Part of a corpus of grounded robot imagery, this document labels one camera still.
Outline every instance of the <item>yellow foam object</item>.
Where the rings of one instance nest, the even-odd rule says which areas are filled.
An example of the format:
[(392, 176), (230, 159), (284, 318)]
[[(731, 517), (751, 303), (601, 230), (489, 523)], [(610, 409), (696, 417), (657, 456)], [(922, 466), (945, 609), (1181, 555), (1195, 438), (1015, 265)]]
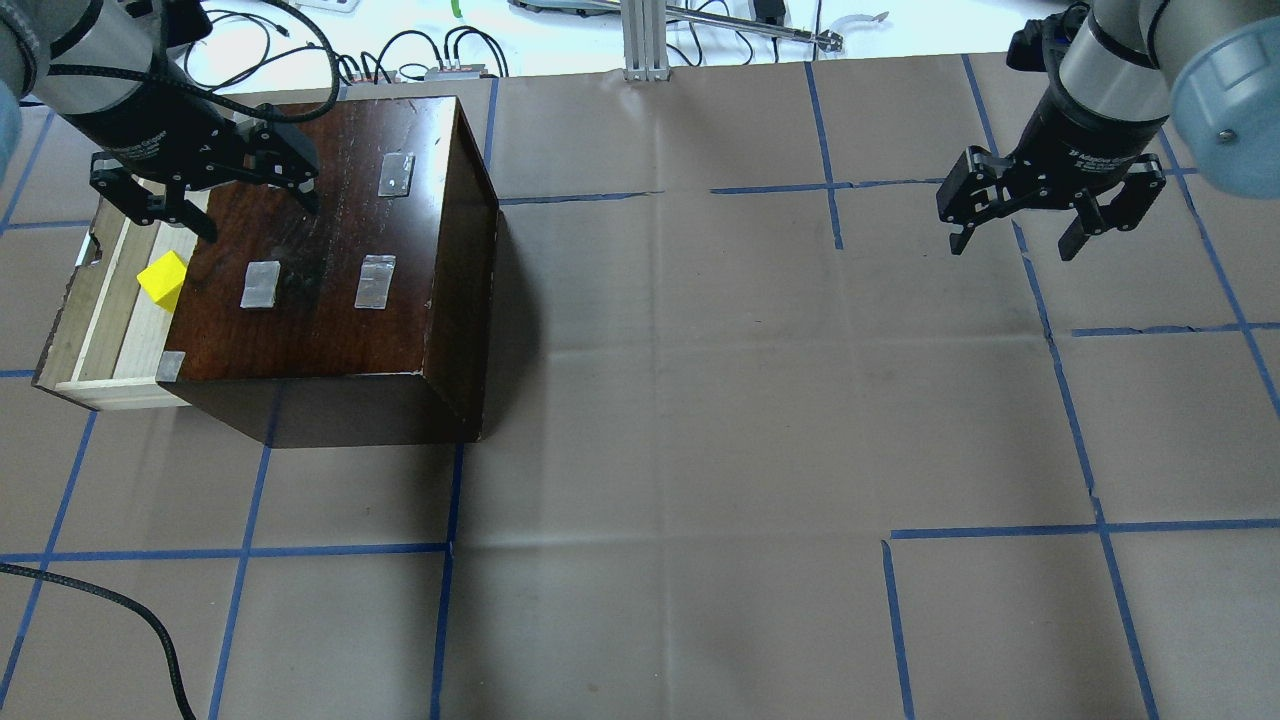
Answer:
[(170, 250), (138, 273), (138, 284), (147, 292), (152, 302), (173, 313), (178, 306), (182, 281), (186, 278), (187, 265), (177, 252)]

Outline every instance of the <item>open drawer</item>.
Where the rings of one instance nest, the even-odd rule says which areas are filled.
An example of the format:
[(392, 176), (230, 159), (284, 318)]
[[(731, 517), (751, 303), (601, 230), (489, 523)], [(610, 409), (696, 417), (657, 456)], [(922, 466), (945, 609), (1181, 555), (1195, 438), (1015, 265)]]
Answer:
[[(200, 208), (207, 192), (187, 196)], [(187, 405), (156, 384), (173, 315), (138, 287), (137, 274), (173, 250), (191, 261), (195, 233), (138, 225), (99, 204), (32, 384), (93, 410)]]

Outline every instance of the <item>light blue joint cap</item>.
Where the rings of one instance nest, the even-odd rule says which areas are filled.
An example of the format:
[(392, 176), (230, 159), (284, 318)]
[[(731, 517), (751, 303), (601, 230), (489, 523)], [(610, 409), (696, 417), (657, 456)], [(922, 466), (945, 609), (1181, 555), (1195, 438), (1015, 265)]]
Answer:
[(18, 110), (18, 99), (9, 91), (9, 86), (0, 82), (0, 177), (4, 177), (9, 167), (20, 135), (22, 113)]
[(1174, 83), (1172, 105), (1174, 124), (1213, 187), (1280, 197), (1280, 17), (1196, 55)]

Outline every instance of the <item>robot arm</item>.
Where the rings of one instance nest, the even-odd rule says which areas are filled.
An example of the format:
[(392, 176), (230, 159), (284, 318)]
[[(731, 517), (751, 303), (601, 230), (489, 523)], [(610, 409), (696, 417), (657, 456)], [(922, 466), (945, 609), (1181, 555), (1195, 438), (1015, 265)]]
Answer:
[[(964, 251), (984, 222), (1024, 208), (1075, 210), (1059, 241), (1138, 225), (1165, 186), (1143, 149), (1169, 115), (1212, 184), (1280, 196), (1280, 4), (1270, 0), (1097, 0), (1034, 20), (1006, 63), (1050, 87), (1014, 151), (972, 146), (938, 190), (938, 218)], [(1121, 187), (1107, 205), (1098, 199)]]
[(214, 223), (186, 193), (232, 181), (285, 188), (315, 211), (311, 141), (269, 105), (259, 118), (223, 117), (165, 53), (207, 32), (197, 0), (0, 0), (0, 79), (10, 91), (0, 104), (32, 92), (102, 147), (90, 183), (136, 223), (180, 224), (212, 241)]

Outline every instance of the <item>yellow block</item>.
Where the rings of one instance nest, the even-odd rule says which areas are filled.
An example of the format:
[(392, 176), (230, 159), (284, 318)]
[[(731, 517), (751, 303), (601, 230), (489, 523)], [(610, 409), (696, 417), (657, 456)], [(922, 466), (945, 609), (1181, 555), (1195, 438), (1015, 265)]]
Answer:
[(187, 278), (187, 265), (170, 250), (138, 273), (138, 284), (147, 291), (151, 301), (173, 313), (178, 306), (182, 281)]

